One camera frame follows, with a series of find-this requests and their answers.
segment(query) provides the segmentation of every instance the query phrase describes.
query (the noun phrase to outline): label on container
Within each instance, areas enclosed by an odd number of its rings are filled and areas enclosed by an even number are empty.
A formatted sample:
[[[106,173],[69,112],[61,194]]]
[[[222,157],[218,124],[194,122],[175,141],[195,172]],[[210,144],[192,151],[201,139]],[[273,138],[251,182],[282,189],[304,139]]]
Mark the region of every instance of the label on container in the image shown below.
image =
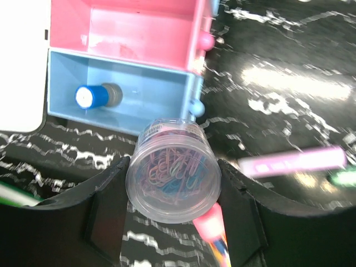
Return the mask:
[[[204,145],[209,146],[205,134],[196,123],[174,123],[164,121],[158,121],[157,123],[157,121],[155,121],[153,124],[148,126],[142,134],[140,134],[137,147],[142,146],[153,138],[165,135],[189,136],[203,143]]]

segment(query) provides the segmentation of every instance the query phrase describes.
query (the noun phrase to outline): plastic storage box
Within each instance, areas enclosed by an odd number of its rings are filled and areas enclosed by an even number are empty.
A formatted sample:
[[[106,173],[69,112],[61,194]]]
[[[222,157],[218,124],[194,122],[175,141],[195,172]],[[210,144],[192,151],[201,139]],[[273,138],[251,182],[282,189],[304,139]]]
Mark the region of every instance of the plastic storage box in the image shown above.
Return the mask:
[[[216,3],[52,0],[51,47],[199,74]]]
[[[138,135],[160,117],[195,121],[192,113],[196,113],[196,107],[204,109],[199,100],[202,80],[190,72],[50,49],[48,114]],[[114,83],[121,88],[120,104],[81,109],[75,100],[77,88],[103,83]]]

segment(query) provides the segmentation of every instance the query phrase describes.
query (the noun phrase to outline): pink knob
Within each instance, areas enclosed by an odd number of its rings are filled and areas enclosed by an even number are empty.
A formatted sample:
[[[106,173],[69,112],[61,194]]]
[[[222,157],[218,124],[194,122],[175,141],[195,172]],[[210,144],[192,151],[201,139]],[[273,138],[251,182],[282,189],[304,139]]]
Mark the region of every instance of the pink knob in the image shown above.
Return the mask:
[[[199,49],[209,51],[214,47],[214,45],[214,37],[209,32],[201,31],[198,39]]]

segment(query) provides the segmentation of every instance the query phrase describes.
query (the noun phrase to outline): blue knob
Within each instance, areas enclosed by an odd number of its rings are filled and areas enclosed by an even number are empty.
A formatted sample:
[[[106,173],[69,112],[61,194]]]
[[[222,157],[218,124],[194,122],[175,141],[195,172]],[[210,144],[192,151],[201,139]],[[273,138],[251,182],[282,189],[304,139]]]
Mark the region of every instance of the blue knob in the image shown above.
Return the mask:
[[[190,101],[189,112],[195,117],[201,117],[205,112],[204,104],[198,100]]]

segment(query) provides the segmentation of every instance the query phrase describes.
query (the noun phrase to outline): pink cap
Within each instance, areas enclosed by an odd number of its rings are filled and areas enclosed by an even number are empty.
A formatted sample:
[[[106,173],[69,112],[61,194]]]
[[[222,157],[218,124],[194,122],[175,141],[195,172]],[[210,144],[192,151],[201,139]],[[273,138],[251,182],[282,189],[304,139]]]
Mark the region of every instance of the pink cap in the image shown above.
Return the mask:
[[[205,242],[215,241],[225,234],[223,213],[218,203],[204,215],[193,220],[195,228]]]

